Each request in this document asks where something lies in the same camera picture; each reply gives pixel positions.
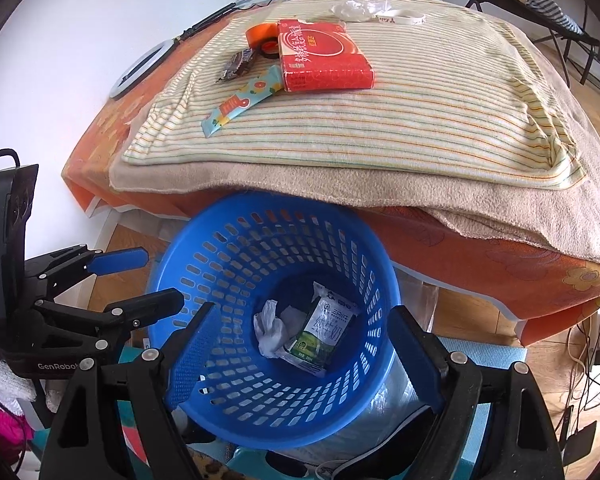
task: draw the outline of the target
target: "pink cloth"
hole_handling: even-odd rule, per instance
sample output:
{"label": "pink cloth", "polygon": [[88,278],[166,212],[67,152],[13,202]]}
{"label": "pink cloth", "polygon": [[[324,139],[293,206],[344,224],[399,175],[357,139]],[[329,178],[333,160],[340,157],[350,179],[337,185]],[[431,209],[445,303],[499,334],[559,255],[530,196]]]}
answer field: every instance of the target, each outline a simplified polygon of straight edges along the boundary
{"label": "pink cloth", "polygon": [[6,463],[17,462],[25,442],[32,438],[33,430],[23,416],[0,410],[0,455]]}

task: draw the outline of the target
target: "red box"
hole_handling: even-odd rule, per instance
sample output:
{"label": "red box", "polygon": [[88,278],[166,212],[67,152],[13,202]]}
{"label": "red box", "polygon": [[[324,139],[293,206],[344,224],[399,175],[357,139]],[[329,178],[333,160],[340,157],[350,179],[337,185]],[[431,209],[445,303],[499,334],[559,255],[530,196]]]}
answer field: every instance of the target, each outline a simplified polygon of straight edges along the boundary
{"label": "red box", "polygon": [[288,92],[373,88],[376,74],[339,23],[278,22]]}

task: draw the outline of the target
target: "blue plastic basket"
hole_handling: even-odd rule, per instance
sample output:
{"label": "blue plastic basket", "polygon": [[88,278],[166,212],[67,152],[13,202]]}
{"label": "blue plastic basket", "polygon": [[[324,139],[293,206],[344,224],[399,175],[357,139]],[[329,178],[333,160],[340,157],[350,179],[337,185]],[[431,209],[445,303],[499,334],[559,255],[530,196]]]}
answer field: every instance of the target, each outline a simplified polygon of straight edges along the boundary
{"label": "blue plastic basket", "polygon": [[[268,299],[278,313],[302,309],[317,281],[355,301],[354,318],[324,378],[267,359],[253,315]],[[195,217],[173,241],[150,290],[175,287],[182,311],[149,327],[152,346],[186,324],[205,301],[221,305],[222,327],[182,409],[213,434],[240,446],[306,446],[352,421],[384,381],[394,358],[387,313],[400,303],[384,247],[346,208],[263,192],[242,192]]]}

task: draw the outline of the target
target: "transparent plastic bag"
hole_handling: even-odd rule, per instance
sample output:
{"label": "transparent plastic bag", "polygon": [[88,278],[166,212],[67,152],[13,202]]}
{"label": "transparent plastic bag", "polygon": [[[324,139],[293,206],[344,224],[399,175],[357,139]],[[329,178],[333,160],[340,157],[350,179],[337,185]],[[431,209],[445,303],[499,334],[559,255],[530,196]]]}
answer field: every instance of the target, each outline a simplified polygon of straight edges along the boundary
{"label": "transparent plastic bag", "polygon": [[344,22],[368,22],[378,12],[391,9],[388,0],[347,0],[331,7],[331,12]]}
{"label": "transparent plastic bag", "polygon": [[[400,269],[395,269],[400,300],[418,324],[428,332],[438,302],[438,287],[423,283]],[[320,465],[331,460],[350,460],[386,440],[411,413],[423,406],[398,358],[384,383],[355,420],[342,430],[314,444],[280,453],[300,462]]]}
{"label": "transparent plastic bag", "polygon": [[276,317],[274,300],[267,300],[262,312],[253,316],[253,330],[258,339],[258,350],[267,359],[275,359],[276,351],[289,339],[284,322]]}

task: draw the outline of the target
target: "flower pattern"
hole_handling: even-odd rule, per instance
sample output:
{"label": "flower pattern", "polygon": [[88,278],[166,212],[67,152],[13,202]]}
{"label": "flower pattern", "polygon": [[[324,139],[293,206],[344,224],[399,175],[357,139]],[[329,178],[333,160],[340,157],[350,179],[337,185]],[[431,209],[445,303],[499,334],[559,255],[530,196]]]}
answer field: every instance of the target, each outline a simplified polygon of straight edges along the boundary
{"label": "flower pattern", "polygon": [[542,280],[551,266],[560,259],[559,253],[525,246],[516,252],[485,251],[484,255],[493,262],[504,265],[504,269],[513,277],[528,282]]}
{"label": "flower pattern", "polygon": [[567,275],[562,279],[563,283],[580,292],[585,292],[592,286],[600,286],[600,265],[593,262],[584,263],[584,267],[567,270]]}

